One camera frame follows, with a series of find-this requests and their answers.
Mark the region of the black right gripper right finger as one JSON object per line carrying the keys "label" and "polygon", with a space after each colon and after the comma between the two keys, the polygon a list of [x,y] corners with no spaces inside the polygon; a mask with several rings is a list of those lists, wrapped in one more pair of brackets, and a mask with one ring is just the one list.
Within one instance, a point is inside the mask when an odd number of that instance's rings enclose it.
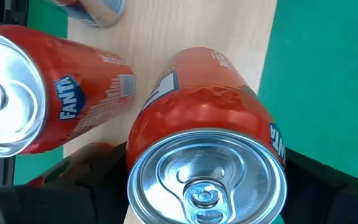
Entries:
{"label": "black right gripper right finger", "polygon": [[285,223],[358,224],[358,178],[287,149]]}

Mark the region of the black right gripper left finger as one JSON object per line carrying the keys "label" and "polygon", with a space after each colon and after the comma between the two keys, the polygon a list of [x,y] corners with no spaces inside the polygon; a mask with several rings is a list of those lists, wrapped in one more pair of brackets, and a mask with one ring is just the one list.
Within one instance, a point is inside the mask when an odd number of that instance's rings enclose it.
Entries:
{"label": "black right gripper left finger", "polygon": [[87,144],[24,185],[0,185],[0,223],[123,223],[126,144]]}

